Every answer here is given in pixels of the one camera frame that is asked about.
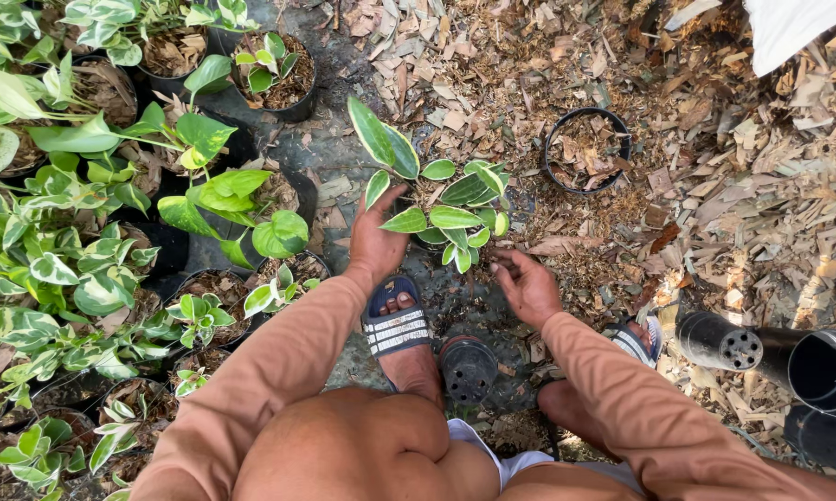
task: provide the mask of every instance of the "sandal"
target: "sandal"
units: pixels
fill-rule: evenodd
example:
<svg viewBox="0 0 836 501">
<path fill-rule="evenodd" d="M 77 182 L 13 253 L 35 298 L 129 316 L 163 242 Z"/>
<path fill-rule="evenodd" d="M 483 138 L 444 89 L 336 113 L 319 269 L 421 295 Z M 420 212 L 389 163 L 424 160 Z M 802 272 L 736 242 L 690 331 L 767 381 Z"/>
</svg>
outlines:
<svg viewBox="0 0 836 501">
<path fill-rule="evenodd" d="M 412 296 L 414 306 L 382 316 L 379 313 L 381 307 L 387 306 L 387 300 L 396 299 L 401 292 Z M 424 314 L 421 294 L 414 280 L 408 276 L 394 275 L 375 287 L 362 313 L 362 325 L 375 359 L 408 347 L 431 344 L 431 329 Z M 397 392 L 393 381 L 387 381 L 390 388 Z"/>
<path fill-rule="evenodd" d="M 662 326 L 659 325 L 656 315 L 647 315 L 647 332 L 650 333 L 650 351 L 647 351 L 641 339 L 628 325 L 608 324 L 602 334 L 634 359 L 641 360 L 648 367 L 655 369 L 659 354 L 662 353 Z"/>
</svg>

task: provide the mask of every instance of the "orange long-sleeve shirt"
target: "orange long-sleeve shirt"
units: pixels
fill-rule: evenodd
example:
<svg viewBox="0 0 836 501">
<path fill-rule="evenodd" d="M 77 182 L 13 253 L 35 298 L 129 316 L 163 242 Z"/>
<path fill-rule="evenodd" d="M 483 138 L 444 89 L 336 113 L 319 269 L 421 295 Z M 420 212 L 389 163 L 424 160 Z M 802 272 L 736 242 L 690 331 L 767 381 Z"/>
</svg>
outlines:
<svg viewBox="0 0 836 501">
<path fill-rule="evenodd" d="M 131 499 L 228 499 L 245 455 L 273 415 L 322 391 L 366 302 L 356 282 L 338 276 L 262 325 L 211 381 L 182 400 Z M 608 449 L 628 461 L 658 499 L 817 498 L 766 465 L 655 371 L 573 316 L 553 316 L 542 335 L 600 424 Z M 609 477 L 565 463 L 529 468 L 513 483 L 502 499 L 641 498 Z"/>
</svg>

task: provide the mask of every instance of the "man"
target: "man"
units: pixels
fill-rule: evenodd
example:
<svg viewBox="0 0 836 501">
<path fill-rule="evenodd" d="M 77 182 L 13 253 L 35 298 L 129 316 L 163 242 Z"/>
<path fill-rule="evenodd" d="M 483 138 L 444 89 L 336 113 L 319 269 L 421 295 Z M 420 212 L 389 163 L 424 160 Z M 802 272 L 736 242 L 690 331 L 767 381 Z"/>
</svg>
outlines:
<svg viewBox="0 0 836 501">
<path fill-rule="evenodd" d="M 376 285 L 405 254 L 408 235 L 378 229 L 405 189 L 390 188 L 368 211 L 360 202 L 347 270 L 262 325 L 183 400 L 132 499 L 836 499 L 836 484 L 768 465 L 658 373 L 563 312 L 553 275 L 514 250 L 500 251 L 492 269 L 567 374 L 539 404 L 625 461 L 634 478 L 539 462 L 541 453 L 498 461 L 472 430 L 446 425 L 424 342 L 379 352 L 397 394 L 319 394 Z M 378 314 L 412 308 L 416 298 L 393 300 Z"/>
</svg>

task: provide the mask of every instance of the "potted plant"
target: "potted plant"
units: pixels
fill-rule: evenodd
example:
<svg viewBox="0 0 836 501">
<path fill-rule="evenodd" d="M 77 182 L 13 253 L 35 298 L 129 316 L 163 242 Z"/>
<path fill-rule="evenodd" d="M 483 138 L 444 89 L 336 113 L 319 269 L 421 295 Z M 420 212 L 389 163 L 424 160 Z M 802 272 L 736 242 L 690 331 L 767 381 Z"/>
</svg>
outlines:
<svg viewBox="0 0 836 501">
<path fill-rule="evenodd" d="M 271 31 L 245 33 L 235 47 L 233 80 L 249 108 L 300 122 L 315 108 L 315 62 L 294 37 Z"/>
<path fill-rule="evenodd" d="M 87 467 L 84 447 L 90 448 L 89 436 L 92 433 L 74 435 L 67 422 L 46 416 L 19 435 L 15 447 L 0 451 L 0 463 L 35 491 L 50 494 L 63 481 L 64 473 L 78 473 Z"/>
<path fill-rule="evenodd" d="M 359 140 L 372 158 L 391 168 L 401 179 L 415 181 L 420 175 L 427 180 L 426 183 L 415 181 L 418 192 L 414 197 L 415 205 L 380 227 L 393 232 L 414 233 L 427 244 L 445 245 L 443 264 L 455 261 L 459 273 L 467 272 L 471 264 L 479 262 L 478 249 L 486 245 L 489 237 L 492 234 L 502 236 L 508 231 L 508 215 L 498 211 L 510 208 L 504 198 L 509 178 L 502 172 L 504 164 L 468 162 L 461 169 L 461 176 L 448 183 L 439 197 L 429 203 L 431 193 L 456 175 L 459 170 L 456 165 L 442 159 L 421 169 L 418 154 L 399 131 L 378 120 L 355 97 L 349 98 L 347 108 Z M 390 173 L 385 169 L 376 172 L 366 187 L 366 207 L 371 207 L 388 186 Z M 425 211 L 432 225 L 428 225 Z"/>
<path fill-rule="evenodd" d="M 159 434 L 177 415 L 174 398 L 164 386 L 143 378 L 119 382 L 99 410 L 102 435 L 88 467 L 96 473 L 109 457 L 127 450 L 153 450 Z"/>
<path fill-rule="evenodd" d="M 236 274 L 206 269 L 192 274 L 180 286 L 165 310 L 186 326 L 180 342 L 193 347 L 223 347 L 248 332 L 244 298 L 248 290 Z"/>
<path fill-rule="evenodd" d="M 183 398 L 204 386 L 230 355 L 225 349 L 209 347 L 179 359 L 170 374 L 174 397 Z"/>
<path fill-rule="evenodd" d="M 153 77 L 192 73 L 207 51 L 208 28 L 256 29 L 244 0 L 207 5 L 134 0 L 71 0 L 63 22 L 83 28 L 78 43 L 105 49 L 113 64 L 139 65 Z"/>
</svg>

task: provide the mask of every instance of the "leg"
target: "leg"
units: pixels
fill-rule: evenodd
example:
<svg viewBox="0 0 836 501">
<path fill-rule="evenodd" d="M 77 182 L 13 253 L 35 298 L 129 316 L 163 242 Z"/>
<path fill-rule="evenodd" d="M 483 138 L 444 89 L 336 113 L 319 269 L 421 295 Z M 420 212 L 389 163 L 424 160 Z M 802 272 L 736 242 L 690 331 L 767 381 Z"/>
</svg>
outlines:
<svg viewBox="0 0 836 501">
<path fill-rule="evenodd" d="M 453 499 L 498 495 L 485 452 L 450 442 L 430 401 L 342 388 L 284 409 L 245 458 L 234 499 Z"/>
</svg>

